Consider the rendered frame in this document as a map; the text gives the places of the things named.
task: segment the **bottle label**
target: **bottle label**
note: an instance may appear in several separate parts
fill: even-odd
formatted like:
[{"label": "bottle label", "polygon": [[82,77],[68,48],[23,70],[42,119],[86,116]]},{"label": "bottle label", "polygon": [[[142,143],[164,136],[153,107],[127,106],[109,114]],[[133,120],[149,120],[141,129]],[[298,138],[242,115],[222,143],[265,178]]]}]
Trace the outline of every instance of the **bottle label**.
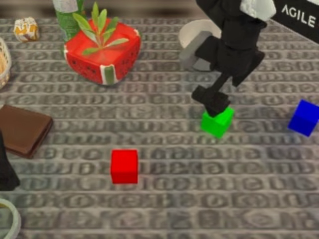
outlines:
[{"label": "bottle label", "polygon": [[72,13],[79,10],[77,0],[53,0],[56,11],[62,13]]}]

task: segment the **watermelon patterned pot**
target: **watermelon patterned pot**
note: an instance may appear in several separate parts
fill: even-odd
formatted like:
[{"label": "watermelon patterned pot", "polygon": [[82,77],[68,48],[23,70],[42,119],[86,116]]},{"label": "watermelon patterned pot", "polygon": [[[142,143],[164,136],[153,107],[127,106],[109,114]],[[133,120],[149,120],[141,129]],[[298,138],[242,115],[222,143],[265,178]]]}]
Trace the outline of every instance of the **watermelon patterned pot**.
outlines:
[{"label": "watermelon patterned pot", "polygon": [[[92,20],[89,20],[89,24],[94,27]],[[128,41],[106,47],[89,55],[83,55],[83,50],[95,47],[95,43],[83,31],[79,31],[64,44],[66,62],[75,72],[94,83],[102,85],[116,84],[132,68],[141,47],[139,32],[120,22],[106,44],[118,38],[127,38]]]}]

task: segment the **white ring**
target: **white ring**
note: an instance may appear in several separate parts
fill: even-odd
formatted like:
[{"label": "white ring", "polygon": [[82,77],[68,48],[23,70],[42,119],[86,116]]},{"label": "white ring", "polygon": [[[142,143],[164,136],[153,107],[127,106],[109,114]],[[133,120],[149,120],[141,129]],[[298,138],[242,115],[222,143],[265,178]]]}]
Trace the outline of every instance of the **white ring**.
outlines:
[{"label": "white ring", "polygon": [[16,239],[21,228],[21,216],[16,207],[9,201],[0,198],[0,207],[8,208],[12,213],[12,226],[4,239]]}]

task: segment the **brown leather notebook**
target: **brown leather notebook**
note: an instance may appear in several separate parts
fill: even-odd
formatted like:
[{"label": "brown leather notebook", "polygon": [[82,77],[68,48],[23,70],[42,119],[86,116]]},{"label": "brown leather notebook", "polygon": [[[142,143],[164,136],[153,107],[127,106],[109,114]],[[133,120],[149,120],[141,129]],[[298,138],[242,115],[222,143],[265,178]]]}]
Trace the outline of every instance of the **brown leather notebook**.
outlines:
[{"label": "brown leather notebook", "polygon": [[4,105],[0,108],[0,129],[8,152],[33,158],[53,124],[50,116]]}]

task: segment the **green bottle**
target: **green bottle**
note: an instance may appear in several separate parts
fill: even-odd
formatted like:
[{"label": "green bottle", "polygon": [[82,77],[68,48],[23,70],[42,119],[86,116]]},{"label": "green bottle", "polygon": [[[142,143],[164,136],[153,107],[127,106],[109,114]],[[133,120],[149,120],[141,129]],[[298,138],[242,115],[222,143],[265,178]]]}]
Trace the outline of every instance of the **green bottle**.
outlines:
[{"label": "green bottle", "polygon": [[84,0],[53,0],[53,5],[63,40],[68,41],[80,30],[72,14],[77,13],[85,17]]}]

